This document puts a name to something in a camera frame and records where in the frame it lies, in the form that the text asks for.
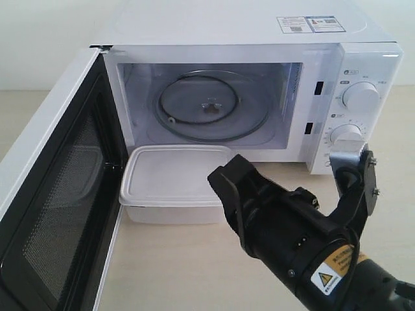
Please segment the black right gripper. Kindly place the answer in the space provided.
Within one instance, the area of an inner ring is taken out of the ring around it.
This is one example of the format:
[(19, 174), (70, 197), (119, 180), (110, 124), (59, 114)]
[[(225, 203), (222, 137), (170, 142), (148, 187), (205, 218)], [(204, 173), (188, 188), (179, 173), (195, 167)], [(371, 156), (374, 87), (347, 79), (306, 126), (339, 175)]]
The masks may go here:
[(350, 229), (316, 210), (308, 190), (288, 191), (241, 155), (217, 167), (207, 180), (241, 247), (285, 285), (306, 283), (330, 247), (353, 240)]

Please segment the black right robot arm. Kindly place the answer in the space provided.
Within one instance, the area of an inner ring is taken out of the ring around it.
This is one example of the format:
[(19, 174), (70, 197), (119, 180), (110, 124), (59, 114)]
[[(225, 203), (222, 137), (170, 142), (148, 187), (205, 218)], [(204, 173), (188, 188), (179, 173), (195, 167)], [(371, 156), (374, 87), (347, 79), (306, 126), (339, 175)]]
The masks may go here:
[(373, 154), (334, 172), (340, 192), (329, 215), (303, 187), (287, 190), (241, 155), (207, 178), (241, 247), (260, 260), (309, 310), (413, 310), (414, 285), (361, 252), (375, 206)]

